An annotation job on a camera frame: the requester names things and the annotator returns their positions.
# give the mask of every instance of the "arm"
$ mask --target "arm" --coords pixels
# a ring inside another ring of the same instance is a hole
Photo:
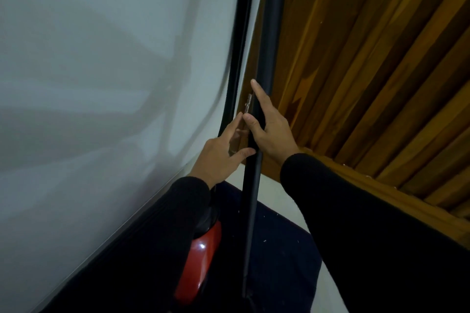
[[[287,120],[259,84],[251,86],[266,127],[250,114],[244,119],[260,149],[282,166],[281,183],[302,211],[349,311],[468,305],[469,252],[300,153]]]
[[[167,312],[188,257],[195,228],[209,205],[209,189],[255,153],[232,157],[229,142],[242,118],[206,142],[188,177],[140,215],[76,274],[43,312]]]

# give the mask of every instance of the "floor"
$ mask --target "floor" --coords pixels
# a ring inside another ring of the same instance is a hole
[[[240,165],[238,169],[227,179],[227,182],[242,189],[245,166]],[[258,201],[272,210],[283,215],[293,223],[308,231],[307,224],[302,213],[291,197],[282,188],[281,184],[261,175],[259,181]],[[317,282],[317,292],[312,304],[311,312],[314,313],[347,313],[338,288],[329,274],[324,263],[321,264],[320,274]]]

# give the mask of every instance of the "dark blue mat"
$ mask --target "dark blue mat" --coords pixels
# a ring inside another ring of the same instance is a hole
[[[195,311],[226,312],[240,296],[241,191],[217,185],[222,241]],[[249,288],[259,312],[310,312],[321,257],[302,228],[258,202],[250,255]]]

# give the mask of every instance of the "person's right hand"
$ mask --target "person's right hand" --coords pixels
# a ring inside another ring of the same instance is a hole
[[[243,114],[243,119],[259,148],[282,166],[289,156],[301,151],[297,147],[286,118],[273,107],[269,96],[254,79],[251,80],[251,88],[265,115],[266,127],[263,130],[258,120],[251,114]]]

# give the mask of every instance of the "red object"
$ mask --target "red object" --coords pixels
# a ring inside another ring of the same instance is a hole
[[[181,305],[190,304],[196,298],[222,238],[222,226],[216,221],[202,237],[191,242],[191,249],[179,279],[174,297]]]

